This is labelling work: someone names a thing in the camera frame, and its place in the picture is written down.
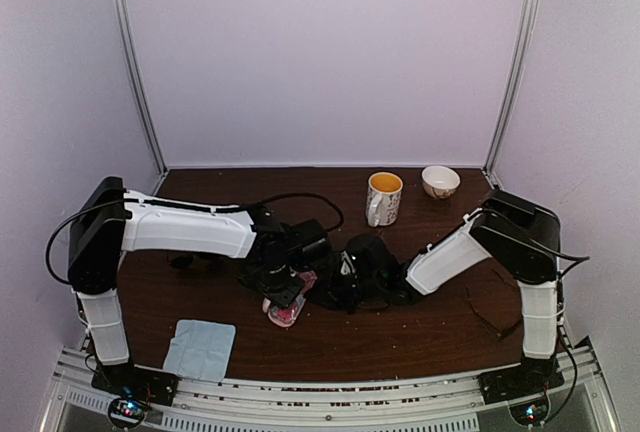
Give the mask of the right aluminium frame post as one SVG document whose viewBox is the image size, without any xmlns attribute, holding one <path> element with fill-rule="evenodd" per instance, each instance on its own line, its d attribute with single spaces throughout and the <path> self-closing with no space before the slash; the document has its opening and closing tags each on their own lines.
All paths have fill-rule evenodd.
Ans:
<svg viewBox="0 0 640 432">
<path fill-rule="evenodd" d="M 509 121 L 516 104 L 518 90 L 525 69 L 527 53 L 535 29 L 539 4 L 540 0 L 522 0 L 511 65 L 507 75 L 498 119 L 483 166 L 483 173 L 492 188 L 500 188 L 496 172 L 497 164 L 506 138 Z"/>
</svg>

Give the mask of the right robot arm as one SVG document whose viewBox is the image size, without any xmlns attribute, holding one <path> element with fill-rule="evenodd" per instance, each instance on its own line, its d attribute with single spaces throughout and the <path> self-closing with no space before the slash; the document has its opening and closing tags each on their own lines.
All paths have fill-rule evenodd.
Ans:
<svg viewBox="0 0 640 432">
<path fill-rule="evenodd" d="M 556 324 L 561 294 L 561 222 L 556 213 L 503 190 L 488 193 L 459 227 L 401 264 L 384 241 L 371 234 L 350 240 L 330 270 L 330 286 L 344 308 L 374 288 L 391 301 L 413 303 L 488 259 L 518 284 L 524 337 L 512 382 L 535 392 L 556 366 Z"/>
</svg>

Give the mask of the thin black frame glasses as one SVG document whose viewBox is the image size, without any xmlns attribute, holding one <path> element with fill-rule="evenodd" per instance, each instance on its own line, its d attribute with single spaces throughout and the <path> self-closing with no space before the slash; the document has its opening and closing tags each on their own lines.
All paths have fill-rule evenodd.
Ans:
<svg viewBox="0 0 640 432">
<path fill-rule="evenodd" d="M 205 252 L 185 252 L 177 255 L 166 254 L 168 265 L 175 270 L 187 270 L 189 268 L 211 267 L 211 264 L 221 258 L 219 254 Z"/>
</svg>

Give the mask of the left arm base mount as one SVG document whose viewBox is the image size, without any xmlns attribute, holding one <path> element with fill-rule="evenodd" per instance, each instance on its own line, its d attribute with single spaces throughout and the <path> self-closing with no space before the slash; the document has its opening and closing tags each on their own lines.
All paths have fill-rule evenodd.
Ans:
<svg viewBox="0 0 640 432">
<path fill-rule="evenodd" d="M 93 388 L 114 395 L 107 418 L 117 429 L 140 426 L 154 405 L 171 406 L 179 384 L 175 374 L 141 368 L 131 362 L 115 366 L 97 363 Z"/>
</svg>

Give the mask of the front aluminium rail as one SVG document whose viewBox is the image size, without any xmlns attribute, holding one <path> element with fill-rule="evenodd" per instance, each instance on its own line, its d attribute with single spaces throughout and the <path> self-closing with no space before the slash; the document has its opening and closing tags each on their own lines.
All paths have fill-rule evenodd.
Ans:
<svg viewBox="0 0 640 432">
<path fill-rule="evenodd" d="M 558 356 L 564 384 L 544 393 L 546 431 L 621 426 L 594 351 Z M 476 372 L 405 380 L 284 383 L 184 379 L 170 405 L 152 405 L 140 431 L 520 431 L 514 399 L 489 403 Z"/>
</svg>

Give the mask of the left blue cleaning cloth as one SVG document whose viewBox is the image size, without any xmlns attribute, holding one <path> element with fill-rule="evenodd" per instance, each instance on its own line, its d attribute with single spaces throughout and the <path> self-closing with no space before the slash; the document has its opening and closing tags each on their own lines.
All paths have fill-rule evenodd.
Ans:
<svg viewBox="0 0 640 432">
<path fill-rule="evenodd" d="M 181 378 L 220 382 L 227 373 L 236 327 L 230 324 L 181 319 L 162 369 Z"/>
</svg>

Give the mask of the aluminium frame post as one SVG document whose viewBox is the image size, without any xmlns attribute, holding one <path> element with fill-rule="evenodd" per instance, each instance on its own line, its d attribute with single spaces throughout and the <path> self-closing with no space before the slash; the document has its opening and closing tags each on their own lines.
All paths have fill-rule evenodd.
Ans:
<svg viewBox="0 0 640 432">
<path fill-rule="evenodd" d="M 118 23 L 127 77 L 132 91 L 136 113 L 141 122 L 143 135 L 155 168 L 160 175 L 164 175 L 168 172 L 168 167 L 161 151 L 159 139 L 149 109 L 141 69 L 135 50 L 127 2 L 126 0 L 112 0 L 112 2 Z"/>
<path fill-rule="evenodd" d="M 497 164 L 506 138 L 509 121 L 516 104 L 518 90 L 525 69 L 527 53 L 535 29 L 539 4 L 540 0 L 522 0 L 511 65 L 507 75 L 498 119 L 483 166 L 483 173 L 492 188 L 500 188 L 496 172 Z"/>
</svg>

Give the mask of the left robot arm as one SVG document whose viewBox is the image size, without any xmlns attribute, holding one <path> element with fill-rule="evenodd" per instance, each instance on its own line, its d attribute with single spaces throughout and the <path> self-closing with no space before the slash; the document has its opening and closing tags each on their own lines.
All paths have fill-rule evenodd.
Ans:
<svg viewBox="0 0 640 432">
<path fill-rule="evenodd" d="M 287 308 L 304 282 L 295 271 L 288 232 L 261 203 L 208 205 L 148 195 L 103 179 L 81 209 L 51 232 L 45 267 L 75 293 L 106 381 L 123 396 L 144 376 L 134 367 L 118 295 L 124 257 L 180 252 L 243 262 L 246 283 Z"/>
</svg>

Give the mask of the white ceramic bowl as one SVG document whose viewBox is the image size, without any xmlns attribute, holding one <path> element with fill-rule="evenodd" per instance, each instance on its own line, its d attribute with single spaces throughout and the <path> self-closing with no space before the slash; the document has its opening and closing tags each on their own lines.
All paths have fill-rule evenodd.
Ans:
<svg viewBox="0 0 640 432">
<path fill-rule="evenodd" d="M 422 188 L 431 198 L 445 200 L 455 194 L 461 183 L 461 178 L 451 168 L 432 165 L 421 172 Z"/>
</svg>

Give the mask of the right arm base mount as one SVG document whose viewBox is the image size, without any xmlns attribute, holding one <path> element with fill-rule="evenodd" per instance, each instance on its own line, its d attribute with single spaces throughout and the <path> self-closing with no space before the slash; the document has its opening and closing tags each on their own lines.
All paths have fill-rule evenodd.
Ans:
<svg viewBox="0 0 640 432">
<path fill-rule="evenodd" d="M 522 357 L 518 365 L 478 376 L 484 404 L 506 404 L 511 419 L 528 429 L 546 423 L 551 416 L 548 393 L 564 383 L 555 356 L 550 359 Z"/>
</svg>

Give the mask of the left aluminium frame post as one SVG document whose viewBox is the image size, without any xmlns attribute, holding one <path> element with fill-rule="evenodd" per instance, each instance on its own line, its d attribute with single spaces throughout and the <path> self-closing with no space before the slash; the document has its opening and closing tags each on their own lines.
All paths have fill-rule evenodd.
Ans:
<svg viewBox="0 0 640 432">
<path fill-rule="evenodd" d="M 132 91 L 136 113 L 141 122 L 143 135 L 155 168 L 160 175 L 164 175 L 168 172 L 168 167 L 161 151 L 159 139 L 149 109 L 141 69 L 135 50 L 127 2 L 126 0 L 112 0 L 112 2 L 118 23 L 127 77 Z"/>
</svg>

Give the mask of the pink frame glasses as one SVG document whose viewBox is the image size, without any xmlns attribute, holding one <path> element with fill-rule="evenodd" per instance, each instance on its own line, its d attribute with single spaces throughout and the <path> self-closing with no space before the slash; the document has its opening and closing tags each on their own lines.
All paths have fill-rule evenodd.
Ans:
<svg viewBox="0 0 640 432">
<path fill-rule="evenodd" d="M 304 272 L 300 277 L 304 281 L 304 287 L 292 304 L 287 308 L 279 308 L 273 305 L 267 310 L 268 318 L 279 327 L 289 328 L 296 322 L 306 303 L 306 294 L 314 287 L 317 281 L 317 276 L 312 271 Z"/>
</svg>

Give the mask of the patterned mug yellow inside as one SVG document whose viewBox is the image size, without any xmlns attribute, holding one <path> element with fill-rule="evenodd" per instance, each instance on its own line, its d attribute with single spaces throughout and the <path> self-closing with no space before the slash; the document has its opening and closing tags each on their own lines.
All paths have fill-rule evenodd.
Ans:
<svg viewBox="0 0 640 432">
<path fill-rule="evenodd" d="M 370 227 L 387 227 L 399 215 L 404 183 L 391 172 L 377 172 L 368 179 L 365 216 Z"/>
</svg>

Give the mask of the tortoise frame glasses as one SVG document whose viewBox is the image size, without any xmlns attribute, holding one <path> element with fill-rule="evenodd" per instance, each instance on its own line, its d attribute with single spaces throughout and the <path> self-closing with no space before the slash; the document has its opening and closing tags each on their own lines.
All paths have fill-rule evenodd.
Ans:
<svg viewBox="0 0 640 432">
<path fill-rule="evenodd" d="M 510 282 L 503 274 L 496 268 L 491 268 L 491 275 L 507 290 L 510 291 L 512 298 L 516 297 L 519 292 L 519 288 L 516 284 Z M 491 333 L 497 342 L 503 342 L 506 339 L 512 337 L 523 325 L 523 319 L 520 316 L 515 317 L 508 325 L 498 324 L 492 317 L 489 317 L 482 309 L 479 309 L 474 303 L 471 289 L 469 286 L 464 286 L 464 298 L 466 305 L 473 314 L 473 316 L 479 321 L 479 323 Z"/>
</svg>

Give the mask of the pink glasses case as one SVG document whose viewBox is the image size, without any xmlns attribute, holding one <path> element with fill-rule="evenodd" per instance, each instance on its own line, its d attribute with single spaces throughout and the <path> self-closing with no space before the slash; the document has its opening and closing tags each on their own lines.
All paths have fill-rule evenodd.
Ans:
<svg viewBox="0 0 640 432">
<path fill-rule="evenodd" d="M 267 298 L 262 302 L 263 314 L 277 327 L 289 329 L 295 324 L 306 303 L 307 293 L 317 281 L 314 271 L 299 272 L 297 277 L 302 280 L 303 287 L 286 307 L 280 307 Z"/>
</svg>

